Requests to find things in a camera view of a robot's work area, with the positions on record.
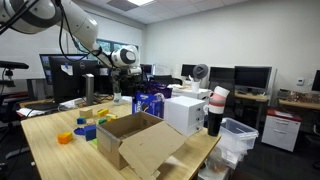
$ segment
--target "small toy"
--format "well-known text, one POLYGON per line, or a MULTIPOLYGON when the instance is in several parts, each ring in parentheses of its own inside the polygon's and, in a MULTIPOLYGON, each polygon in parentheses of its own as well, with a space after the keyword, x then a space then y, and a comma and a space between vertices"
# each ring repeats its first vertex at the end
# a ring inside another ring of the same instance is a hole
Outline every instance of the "small toy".
POLYGON ((77 119, 77 124, 85 124, 86 123, 86 118, 85 117, 79 117, 77 119))
POLYGON ((96 125, 85 126, 84 135, 86 137, 86 141, 96 138, 96 125))
POLYGON ((76 135, 84 135, 84 129, 83 128, 77 128, 75 130, 73 130, 73 132, 76 134, 76 135))
POLYGON ((82 108, 80 109, 79 113, 80 113, 80 117, 85 117, 86 119, 93 117, 91 108, 82 108))
POLYGON ((99 124, 102 124, 104 122, 107 122, 107 119, 99 119, 99 124))
POLYGON ((87 126, 89 126, 89 125, 96 124, 96 122, 93 119, 88 119, 86 124, 87 124, 87 126))
POLYGON ((73 139, 72 132, 58 134, 58 142, 60 144, 68 144, 73 139))
POLYGON ((117 119, 117 115, 107 114, 106 119, 107 119, 108 122, 116 120, 117 119))
POLYGON ((104 116, 106 116, 107 114, 109 113, 109 109, 101 109, 101 110, 99 110, 98 111, 98 113, 97 113, 97 115, 98 115, 98 117, 104 117, 104 116))
POLYGON ((93 142, 93 144, 98 145, 98 139, 97 139, 97 138, 94 138, 94 139, 92 140, 92 142, 93 142))

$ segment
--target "ceiling light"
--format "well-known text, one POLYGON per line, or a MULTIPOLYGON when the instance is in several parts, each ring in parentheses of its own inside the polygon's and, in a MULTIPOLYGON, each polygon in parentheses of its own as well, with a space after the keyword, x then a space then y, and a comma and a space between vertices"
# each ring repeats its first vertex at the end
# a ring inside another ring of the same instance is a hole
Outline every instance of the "ceiling light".
POLYGON ((138 6, 145 5, 153 2, 154 0, 128 0, 129 2, 136 4, 138 6))

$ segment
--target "filing cabinet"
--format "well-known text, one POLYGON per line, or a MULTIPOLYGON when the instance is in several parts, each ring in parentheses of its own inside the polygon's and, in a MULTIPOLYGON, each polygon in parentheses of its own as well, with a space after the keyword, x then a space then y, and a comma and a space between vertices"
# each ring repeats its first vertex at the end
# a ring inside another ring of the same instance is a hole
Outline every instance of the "filing cabinet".
POLYGON ((164 120, 185 136, 191 136, 203 128, 205 101, 179 96, 166 99, 164 120))
POLYGON ((299 116, 269 108, 262 142, 293 152, 300 124, 299 116))

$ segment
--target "computer monitor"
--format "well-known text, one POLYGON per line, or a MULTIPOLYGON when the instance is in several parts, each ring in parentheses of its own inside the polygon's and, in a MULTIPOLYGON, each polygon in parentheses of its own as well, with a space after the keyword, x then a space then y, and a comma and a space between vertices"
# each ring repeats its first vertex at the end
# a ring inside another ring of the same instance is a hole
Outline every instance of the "computer monitor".
POLYGON ((211 67, 209 81, 213 79, 234 79, 234 68, 211 67))
POLYGON ((50 56, 49 64, 55 103, 84 97, 86 93, 86 78, 83 75, 89 73, 94 76, 99 75, 98 61, 94 60, 72 62, 66 58, 50 56))
POLYGON ((316 72, 311 90, 320 92, 320 70, 316 72))
POLYGON ((151 74, 151 72, 152 72, 152 64, 140 64, 140 66, 141 66, 141 69, 143 69, 143 71, 146 74, 151 74))
POLYGON ((142 69, 142 81, 149 81, 150 76, 152 75, 152 64, 140 64, 142 69))
POLYGON ((181 76, 191 76, 193 77, 193 68, 196 65, 192 64, 182 64, 182 69, 181 69, 181 76))
POLYGON ((235 66, 235 87, 244 91, 266 91, 272 67, 235 66))
MULTIPOLYGON (((39 56, 40 56, 41 64, 43 67, 44 75, 46 77, 47 84, 52 85, 49 57, 65 58, 65 56, 63 54, 39 54, 39 56)), ((83 54, 66 54, 66 56, 69 59, 74 59, 74 60, 83 58, 83 54)))

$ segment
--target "open cardboard box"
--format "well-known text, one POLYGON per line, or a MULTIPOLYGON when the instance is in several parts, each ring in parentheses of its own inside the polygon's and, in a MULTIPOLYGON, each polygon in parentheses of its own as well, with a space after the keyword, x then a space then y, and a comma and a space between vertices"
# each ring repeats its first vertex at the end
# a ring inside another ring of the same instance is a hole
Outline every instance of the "open cardboard box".
POLYGON ((186 137, 162 119, 138 112, 97 125, 98 150, 118 169, 128 164, 142 179, 156 179, 159 166, 186 137))

